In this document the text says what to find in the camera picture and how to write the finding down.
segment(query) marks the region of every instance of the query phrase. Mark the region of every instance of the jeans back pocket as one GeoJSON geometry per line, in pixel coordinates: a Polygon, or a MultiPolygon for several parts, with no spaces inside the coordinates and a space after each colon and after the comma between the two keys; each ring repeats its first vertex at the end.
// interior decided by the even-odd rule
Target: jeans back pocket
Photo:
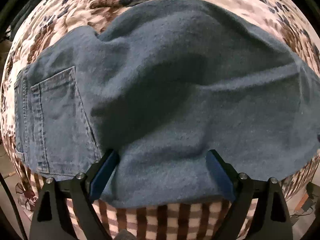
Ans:
{"type": "Polygon", "coordinates": [[[16,146],[16,154],[17,156],[23,160],[23,150],[22,150],[22,134],[21,134],[21,116],[23,111],[22,108],[22,97],[20,96],[19,91],[19,79],[14,83],[14,123],[15,123],[15,146],[16,146]]]}
{"type": "Polygon", "coordinates": [[[100,159],[73,66],[31,87],[37,169],[73,176],[100,159]]]}

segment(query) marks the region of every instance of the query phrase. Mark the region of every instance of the black mount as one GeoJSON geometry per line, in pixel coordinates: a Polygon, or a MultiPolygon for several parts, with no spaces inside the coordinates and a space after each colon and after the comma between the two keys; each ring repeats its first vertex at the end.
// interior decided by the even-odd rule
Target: black mount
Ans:
{"type": "MultiPolygon", "coordinates": [[[[237,173],[225,163],[215,150],[210,151],[218,160],[234,185],[236,200],[232,203],[222,225],[212,240],[235,240],[247,216],[251,201],[258,198],[256,211],[245,239],[292,240],[289,211],[276,178],[268,181],[253,180],[245,173],[237,173]]],[[[78,173],[73,179],[55,181],[48,178],[36,203],[30,240],[75,240],[65,198],[71,198],[78,222],[88,240],[112,240],[92,207],[99,198],[116,164],[114,151],[91,166],[87,173],[78,173]]]]}

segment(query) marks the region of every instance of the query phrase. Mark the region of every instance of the plaid fabric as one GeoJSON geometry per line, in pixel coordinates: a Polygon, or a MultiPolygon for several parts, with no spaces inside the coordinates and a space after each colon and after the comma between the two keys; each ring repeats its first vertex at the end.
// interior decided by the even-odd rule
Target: plaid fabric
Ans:
{"type": "MultiPolygon", "coordinates": [[[[146,0],[44,0],[26,19],[17,33],[4,68],[1,85],[1,132],[5,150],[21,178],[19,203],[33,210],[45,178],[30,171],[15,155],[13,86],[19,70],[36,60],[43,49],[54,44],[65,33],[81,25],[103,31],[117,15],[146,0]]],[[[285,42],[319,74],[320,40],[304,15],[290,0],[206,0],[243,17],[285,42]]],[[[301,170],[281,182],[286,200],[308,183],[320,162],[320,152],[301,170]]],[[[239,236],[250,227],[257,199],[252,200],[239,236]]],[[[72,223],[79,229],[71,200],[67,200],[72,223]]],[[[138,239],[185,240],[211,239],[218,230],[230,203],[168,204],[138,209],[115,209],[103,201],[93,207],[106,231],[113,237],[127,229],[138,239]]]]}

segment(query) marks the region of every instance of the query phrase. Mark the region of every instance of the fleece cloth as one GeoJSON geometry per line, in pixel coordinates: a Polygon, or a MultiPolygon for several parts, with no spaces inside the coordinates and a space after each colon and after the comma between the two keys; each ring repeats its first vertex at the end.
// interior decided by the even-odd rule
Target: fleece cloth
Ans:
{"type": "Polygon", "coordinates": [[[115,149],[101,199],[118,208],[231,199],[210,149],[267,180],[300,169],[319,144],[319,78],[285,44],[202,0],[136,5],[100,35],[78,27],[14,88],[22,161],[69,179],[115,149]]]}

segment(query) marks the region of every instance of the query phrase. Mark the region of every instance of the bolt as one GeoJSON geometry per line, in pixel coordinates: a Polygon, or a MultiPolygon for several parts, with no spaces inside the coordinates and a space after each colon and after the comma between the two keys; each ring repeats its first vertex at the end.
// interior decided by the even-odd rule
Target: bolt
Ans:
{"type": "Polygon", "coordinates": [[[245,174],[244,172],[241,172],[241,173],[239,173],[239,178],[240,178],[240,179],[247,179],[247,178],[248,178],[248,175],[245,174]]]}
{"type": "Polygon", "coordinates": [[[46,183],[50,184],[54,181],[54,178],[53,177],[49,177],[45,180],[46,183]]]}
{"type": "Polygon", "coordinates": [[[79,172],[77,175],[76,175],[76,178],[77,179],[83,179],[84,178],[84,173],[83,172],[79,172]]]}
{"type": "Polygon", "coordinates": [[[274,177],[271,177],[270,178],[270,181],[273,183],[273,184],[277,184],[278,183],[278,180],[274,177]]]}

